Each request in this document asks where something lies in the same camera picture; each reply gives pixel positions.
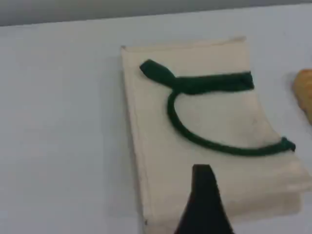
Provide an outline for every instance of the cream canvas bag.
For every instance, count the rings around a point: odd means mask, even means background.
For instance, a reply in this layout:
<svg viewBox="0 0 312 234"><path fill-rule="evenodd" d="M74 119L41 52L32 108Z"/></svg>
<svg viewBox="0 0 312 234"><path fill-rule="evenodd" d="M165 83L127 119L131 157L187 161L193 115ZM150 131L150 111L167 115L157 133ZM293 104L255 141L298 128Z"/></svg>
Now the cream canvas bag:
<svg viewBox="0 0 312 234"><path fill-rule="evenodd" d="M123 47L122 59L146 233L173 232L190 193L193 164L211 165L230 220L298 211L298 193L309 189L312 181L292 151L241 157L188 141L166 115L172 90L147 79L139 69L152 59L176 76L249 71L245 38ZM281 138L268 123L255 90L181 94L175 108L183 124L205 139L253 148Z"/></svg>

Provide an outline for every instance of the wall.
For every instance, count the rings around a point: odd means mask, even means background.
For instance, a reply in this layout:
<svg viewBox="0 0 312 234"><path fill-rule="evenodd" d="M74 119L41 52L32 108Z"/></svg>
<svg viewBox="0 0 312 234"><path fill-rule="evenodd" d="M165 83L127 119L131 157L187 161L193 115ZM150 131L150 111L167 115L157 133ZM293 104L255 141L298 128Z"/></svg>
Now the wall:
<svg viewBox="0 0 312 234"><path fill-rule="evenodd" d="M2 0L0 25L86 20L312 0Z"/></svg>

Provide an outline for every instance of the tabletop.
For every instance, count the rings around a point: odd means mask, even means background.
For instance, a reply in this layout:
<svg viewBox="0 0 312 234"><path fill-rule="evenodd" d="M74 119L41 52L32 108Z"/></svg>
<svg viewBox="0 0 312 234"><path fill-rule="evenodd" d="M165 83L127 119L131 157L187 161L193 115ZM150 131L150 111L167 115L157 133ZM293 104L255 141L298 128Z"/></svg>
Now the tabletop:
<svg viewBox="0 0 312 234"><path fill-rule="evenodd" d="M137 234L141 217L120 47L247 36L274 129L312 173L312 128L290 89L312 67L312 4L0 28L0 233ZM300 213L238 234L311 233Z"/></svg>

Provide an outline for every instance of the bread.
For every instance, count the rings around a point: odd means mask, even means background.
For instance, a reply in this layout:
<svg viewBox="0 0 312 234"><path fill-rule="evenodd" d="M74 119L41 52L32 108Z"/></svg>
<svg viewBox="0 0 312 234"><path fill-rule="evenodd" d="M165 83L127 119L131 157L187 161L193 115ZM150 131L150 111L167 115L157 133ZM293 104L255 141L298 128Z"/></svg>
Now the bread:
<svg viewBox="0 0 312 234"><path fill-rule="evenodd" d="M293 91L299 107L306 113L312 124L312 69L301 70L293 82Z"/></svg>

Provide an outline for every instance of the rope handle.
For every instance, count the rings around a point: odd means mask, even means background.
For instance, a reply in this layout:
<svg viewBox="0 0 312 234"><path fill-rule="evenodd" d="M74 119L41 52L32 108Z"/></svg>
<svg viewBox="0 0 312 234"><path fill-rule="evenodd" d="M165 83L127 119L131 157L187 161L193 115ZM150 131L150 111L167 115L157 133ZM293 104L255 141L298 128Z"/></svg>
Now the rope handle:
<svg viewBox="0 0 312 234"><path fill-rule="evenodd" d="M211 150L240 156L268 156L288 150L295 151L296 145L285 137L275 144L260 148L240 148L220 144L191 132L180 121L175 110L175 100L179 94L200 95L216 91L252 90L254 83L251 72L176 78L168 68L150 59L140 65L140 70L147 78L173 90L167 100L167 115L174 129L189 141Z"/></svg>

